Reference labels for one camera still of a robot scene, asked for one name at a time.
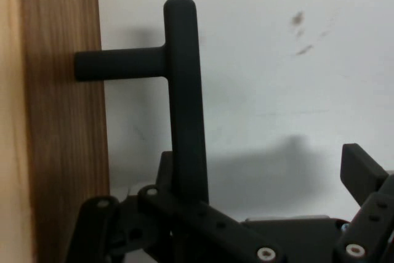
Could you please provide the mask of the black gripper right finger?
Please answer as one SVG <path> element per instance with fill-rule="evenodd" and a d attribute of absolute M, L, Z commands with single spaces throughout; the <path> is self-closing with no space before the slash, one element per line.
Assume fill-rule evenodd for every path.
<path fill-rule="evenodd" d="M 337 240 L 334 261 L 393 262 L 393 174 L 358 144 L 345 144 L 340 179 L 360 209 Z"/>

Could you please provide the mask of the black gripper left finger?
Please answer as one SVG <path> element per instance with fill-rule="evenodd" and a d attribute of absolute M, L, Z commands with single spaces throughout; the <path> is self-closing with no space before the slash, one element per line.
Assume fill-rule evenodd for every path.
<path fill-rule="evenodd" d="M 186 202 L 170 191 L 172 153 L 161 155 L 153 185 L 118 201 L 97 196 L 78 214 L 67 262 L 122 262 L 144 250 L 157 262 L 284 262 L 274 240 L 203 202 Z"/>

